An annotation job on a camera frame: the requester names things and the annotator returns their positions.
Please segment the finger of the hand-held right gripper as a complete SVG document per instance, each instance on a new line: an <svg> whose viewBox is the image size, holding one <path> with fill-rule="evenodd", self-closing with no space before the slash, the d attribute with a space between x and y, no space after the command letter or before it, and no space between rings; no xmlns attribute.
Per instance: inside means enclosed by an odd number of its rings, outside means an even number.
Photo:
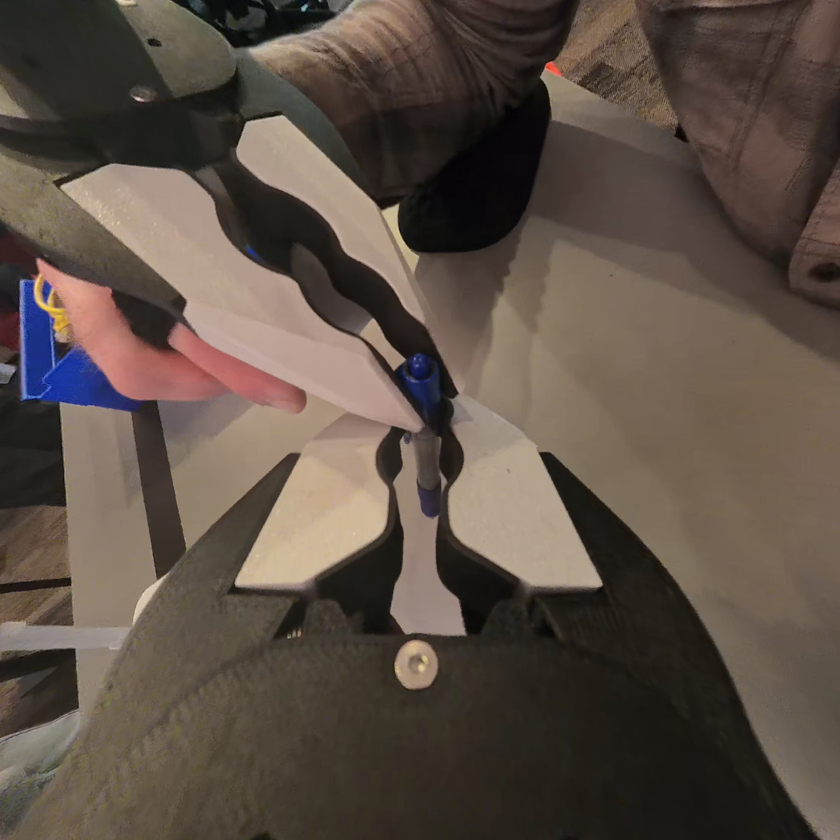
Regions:
<svg viewBox="0 0 840 840"><path fill-rule="evenodd" d="M445 347L452 320L339 153L275 115L246 123L232 169L248 246L287 289L278 304L259 292L268 344L243 361L352 414L435 420L464 383Z"/></svg>
<svg viewBox="0 0 840 840"><path fill-rule="evenodd" d="M190 175L107 164L62 191L184 298L186 322L215 349L345 412L421 430L370 345L322 318L294 279L238 250Z"/></svg>

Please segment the person's right forearm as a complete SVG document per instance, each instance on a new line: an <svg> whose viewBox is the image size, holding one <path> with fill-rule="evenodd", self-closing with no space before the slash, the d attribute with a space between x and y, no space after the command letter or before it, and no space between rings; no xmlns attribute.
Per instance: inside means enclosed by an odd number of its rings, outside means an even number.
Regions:
<svg viewBox="0 0 840 840"><path fill-rule="evenodd" d="M380 203L441 171L518 107L571 30L574 1L353 2L250 50L342 136Z"/></svg>

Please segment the blue plastic bin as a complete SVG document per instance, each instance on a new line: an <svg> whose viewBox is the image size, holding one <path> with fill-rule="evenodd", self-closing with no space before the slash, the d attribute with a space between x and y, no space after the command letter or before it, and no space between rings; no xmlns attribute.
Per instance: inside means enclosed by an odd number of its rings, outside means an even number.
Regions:
<svg viewBox="0 0 840 840"><path fill-rule="evenodd" d="M18 385L23 400L133 413L141 402L119 394L72 337L66 310L41 276L19 282Z"/></svg>

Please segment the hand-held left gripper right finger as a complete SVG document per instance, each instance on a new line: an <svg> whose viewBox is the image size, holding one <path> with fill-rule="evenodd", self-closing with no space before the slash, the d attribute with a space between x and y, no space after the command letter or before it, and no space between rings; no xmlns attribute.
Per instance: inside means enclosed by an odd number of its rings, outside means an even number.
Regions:
<svg viewBox="0 0 840 840"><path fill-rule="evenodd" d="M598 592L597 571L539 448L476 399L451 405L436 566L466 623L499 602Z"/></svg>

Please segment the person's right hand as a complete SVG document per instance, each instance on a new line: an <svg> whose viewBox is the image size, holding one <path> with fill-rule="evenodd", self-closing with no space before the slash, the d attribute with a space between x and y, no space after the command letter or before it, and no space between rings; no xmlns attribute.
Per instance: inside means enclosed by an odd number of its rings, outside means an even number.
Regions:
<svg viewBox="0 0 840 840"><path fill-rule="evenodd" d="M170 349L153 348L132 332L110 289L66 275L43 259L36 265L66 310L72 337L123 396L197 402L233 393L294 414L306 407L302 389L215 349L181 324L171 331Z"/></svg>

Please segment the blue pen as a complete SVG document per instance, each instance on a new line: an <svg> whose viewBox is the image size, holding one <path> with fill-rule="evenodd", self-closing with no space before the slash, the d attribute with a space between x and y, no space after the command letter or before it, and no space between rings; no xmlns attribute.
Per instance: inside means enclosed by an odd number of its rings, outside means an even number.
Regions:
<svg viewBox="0 0 840 840"><path fill-rule="evenodd" d="M440 369L431 355L411 355L396 373L408 396L414 400L423 422L419 432L402 431L404 443L410 445L414 453L419 507L425 517L437 518L443 497L440 455L443 438L452 420L453 404L444 394Z"/></svg>

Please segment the person's plaid shirt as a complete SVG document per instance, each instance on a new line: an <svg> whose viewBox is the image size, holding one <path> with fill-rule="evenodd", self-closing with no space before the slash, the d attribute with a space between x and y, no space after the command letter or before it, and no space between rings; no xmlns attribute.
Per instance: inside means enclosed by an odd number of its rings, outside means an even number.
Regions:
<svg viewBox="0 0 840 840"><path fill-rule="evenodd" d="M733 226L839 304L839 2L638 2L671 108Z"/></svg>

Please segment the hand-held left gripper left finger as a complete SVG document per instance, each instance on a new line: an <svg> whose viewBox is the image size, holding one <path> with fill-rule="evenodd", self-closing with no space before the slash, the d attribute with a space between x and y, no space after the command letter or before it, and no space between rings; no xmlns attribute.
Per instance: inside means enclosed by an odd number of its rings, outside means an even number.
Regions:
<svg viewBox="0 0 840 840"><path fill-rule="evenodd" d="M403 567L396 428L343 415L301 451L235 588L331 600L363 624L388 624Z"/></svg>

